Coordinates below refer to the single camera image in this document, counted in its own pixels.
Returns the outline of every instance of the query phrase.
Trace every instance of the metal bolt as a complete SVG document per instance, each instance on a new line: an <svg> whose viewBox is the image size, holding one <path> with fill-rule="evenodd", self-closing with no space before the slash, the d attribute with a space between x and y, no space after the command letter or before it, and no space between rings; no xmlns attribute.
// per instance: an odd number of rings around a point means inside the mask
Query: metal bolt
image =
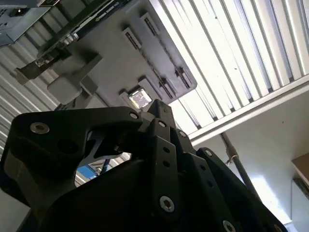
<svg viewBox="0 0 309 232"><path fill-rule="evenodd" d="M166 127L165 123L162 122L162 121L159 121L159 124L160 124L161 127Z"/></svg>
<svg viewBox="0 0 309 232"><path fill-rule="evenodd" d="M160 198L160 206L167 213L172 213L175 210L174 202L167 196L162 196Z"/></svg>
<svg viewBox="0 0 309 232"><path fill-rule="evenodd" d="M229 221L224 220L223 226L226 232L236 232L234 226Z"/></svg>
<svg viewBox="0 0 309 232"><path fill-rule="evenodd" d="M34 122L30 125L30 130L36 134L47 134L49 127L45 123Z"/></svg>
<svg viewBox="0 0 309 232"><path fill-rule="evenodd" d="M179 134L184 138L187 137L187 135L183 131L180 131Z"/></svg>
<svg viewBox="0 0 309 232"><path fill-rule="evenodd" d="M275 224L274 226L275 226L276 231L282 232L281 228L278 225Z"/></svg>
<svg viewBox="0 0 309 232"><path fill-rule="evenodd" d="M207 154L208 156L212 157L212 153L211 153L209 150L206 150L206 149L205 149L205 152L206 152L206 154Z"/></svg>
<svg viewBox="0 0 309 232"><path fill-rule="evenodd" d="M134 119L138 119L139 117L136 115L136 113L131 112L130 116Z"/></svg>

